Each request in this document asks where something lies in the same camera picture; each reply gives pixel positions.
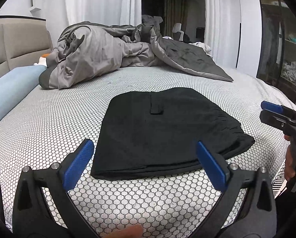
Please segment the person right hand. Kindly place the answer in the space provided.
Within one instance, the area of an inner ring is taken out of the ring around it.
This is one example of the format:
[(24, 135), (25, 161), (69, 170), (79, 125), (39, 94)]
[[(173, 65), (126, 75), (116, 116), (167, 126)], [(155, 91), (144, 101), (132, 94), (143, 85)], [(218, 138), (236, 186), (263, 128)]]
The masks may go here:
[(285, 156), (285, 179), (286, 181), (290, 181), (296, 172), (293, 167), (293, 157), (291, 154), (291, 145), (288, 146), (286, 156)]

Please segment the person left hand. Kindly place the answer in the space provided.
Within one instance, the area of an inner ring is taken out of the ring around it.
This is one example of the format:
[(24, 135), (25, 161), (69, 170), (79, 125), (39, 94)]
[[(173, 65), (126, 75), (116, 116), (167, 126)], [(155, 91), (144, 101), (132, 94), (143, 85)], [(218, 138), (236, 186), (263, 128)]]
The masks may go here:
[(142, 237), (144, 228), (142, 225), (128, 226), (124, 229), (119, 229), (106, 235), (105, 238), (139, 238)]

